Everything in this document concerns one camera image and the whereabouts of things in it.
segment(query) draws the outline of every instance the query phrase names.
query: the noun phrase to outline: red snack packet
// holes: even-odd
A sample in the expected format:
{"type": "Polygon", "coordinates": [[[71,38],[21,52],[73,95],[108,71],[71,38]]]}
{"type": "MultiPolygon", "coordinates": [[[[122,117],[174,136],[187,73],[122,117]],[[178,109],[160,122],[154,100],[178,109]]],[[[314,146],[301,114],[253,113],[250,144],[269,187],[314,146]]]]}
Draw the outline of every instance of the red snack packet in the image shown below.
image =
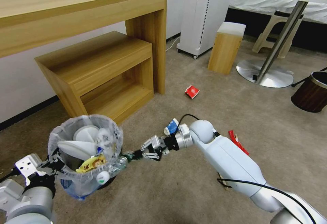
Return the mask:
{"type": "Polygon", "coordinates": [[[239,147],[245,154],[249,155],[249,152],[242,146],[242,144],[238,141],[237,135],[233,130],[228,131],[229,136],[231,137],[231,141],[239,147]]]}
{"type": "Polygon", "coordinates": [[[185,93],[188,96],[190,96],[191,99],[193,99],[199,92],[200,92],[200,90],[192,85],[188,86],[187,89],[185,90],[185,93]]]}

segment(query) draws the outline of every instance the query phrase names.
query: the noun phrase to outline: bottle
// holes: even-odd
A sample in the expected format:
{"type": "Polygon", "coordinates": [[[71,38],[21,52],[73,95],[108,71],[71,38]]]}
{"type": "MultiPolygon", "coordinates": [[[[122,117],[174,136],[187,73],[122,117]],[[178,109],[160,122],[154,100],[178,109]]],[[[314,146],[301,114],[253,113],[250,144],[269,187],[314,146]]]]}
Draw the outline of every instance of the bottle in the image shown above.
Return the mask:
{"type": "Polygon", "coordinates": [[[173,118],[173,120],[171,120],[171,122],[163,130],[163,133],[165,135],[173,134],[176,132],[177,127],[178,127],[178,120],[176,118],[173,118]]]}

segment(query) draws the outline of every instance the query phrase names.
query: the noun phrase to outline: trash bin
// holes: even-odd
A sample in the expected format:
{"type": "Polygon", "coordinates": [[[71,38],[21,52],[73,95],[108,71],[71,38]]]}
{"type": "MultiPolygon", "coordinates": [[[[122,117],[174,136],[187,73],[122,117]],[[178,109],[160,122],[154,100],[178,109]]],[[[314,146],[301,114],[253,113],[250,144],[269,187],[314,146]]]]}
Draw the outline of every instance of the trash bin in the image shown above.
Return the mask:
{"type": "Polygon", "coordinates": [[[108,183],[112,182],[116,175],[126,167],[127,158],[120,156],[123,145],[123,131],[118,128],[116,123],[110,118],[102,115],[89,115],[80,116],[67,120],[60,126],[53,129],[50,133],[48,143],[48,155],[51,159],[52,155],[57,153],[60,160],[65,163],[65,166],[58,172],[57,178],[60,179],[60,183],[64,190],[76,199],[84,200],[86,196],[90,195],[97,189],[103,188],[104,185],[100,185],[96,177],[103,171],[107,171],[110,176],[108,183]],[[101,137],[104,140],[101,141],[103,145],[103,155],[106,158],[106,163],[98,166],[95,169],[84,173],[77,173],[74,168],[71,169],[74,164],[73,158],[68,162],[69,155],[66,155],[58,149],[58,142],[73,140],[73,136],[77,130],[81,127],[93,125],[99,129],[103,129],[104,134],[101,137]]]}
{"type": "Polygon", "coordinates": [[[294,105],[302,110],[318,113],[327,105],[327,72],[312,72],[291,97],[294,105]]]}

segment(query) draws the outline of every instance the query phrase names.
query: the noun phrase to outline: wooden stool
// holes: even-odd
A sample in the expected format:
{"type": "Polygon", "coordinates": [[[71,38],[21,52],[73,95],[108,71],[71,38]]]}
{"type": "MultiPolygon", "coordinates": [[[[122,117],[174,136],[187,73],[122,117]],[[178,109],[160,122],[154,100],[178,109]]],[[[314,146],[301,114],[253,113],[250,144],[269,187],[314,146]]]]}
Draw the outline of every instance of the wooden stool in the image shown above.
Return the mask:
{"type": "Polygon", "coordinates": [[[246,25],[224,22],[217,31],[208,70],[228,75],[241,44],[246,25]]]}
{"type": "MultiPolygon", "coordinates": [[[[265,30],[259,35],[258,39],[256,40],[252,51],[255,53],[259,53],[260,49],[263,47],[267,47],[267,48],[273,48],[274,46],[274,42],[270,42],[267,41],[267,38],[273,38],[273,39],[277,39],[278,35],[277,34],[271,34],[271,30],[273,29],[273,27],[280,23],[280,22],[286,22],[287,19],[289,18],[290,14],[288,13],[282,13],[279,11],[276,11],[274,13],[273,16],[271,16],[265,30]]],[[[297,29],[299,28],[301,22],[302,22],[302,18],[303,15],[301,15],[301,17],[299,18],[299,20],[297,21],[296,25],[294,26],[293,30],[291,31],[290,35],[288,36],[288,38],[286,39],[284,46],[282,47],[282,49],[280,50],[279,54],[278,54],[278,58],[285,58],[287,53],[289,52],[291,45],[292,45],[292,41],[293,38],[295,36],[295,33],[297,31],[297,29]]]]}

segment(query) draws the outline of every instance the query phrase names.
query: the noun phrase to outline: white wall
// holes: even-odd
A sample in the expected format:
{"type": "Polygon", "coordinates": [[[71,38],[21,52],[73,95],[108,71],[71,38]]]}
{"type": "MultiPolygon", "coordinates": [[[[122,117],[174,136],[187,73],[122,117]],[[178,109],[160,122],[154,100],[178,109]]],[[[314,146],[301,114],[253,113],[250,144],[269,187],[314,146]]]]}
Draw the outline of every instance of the white wall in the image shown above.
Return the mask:
{"type": "MultiPolygon", "coordinates": [[[[182,3],[167,0],[167,38],[181,31],[182,3]]],[[[0,58],[0,123],[55,95],[34,57],[112,30],[126,33],[124,22],[0,58]]]]}

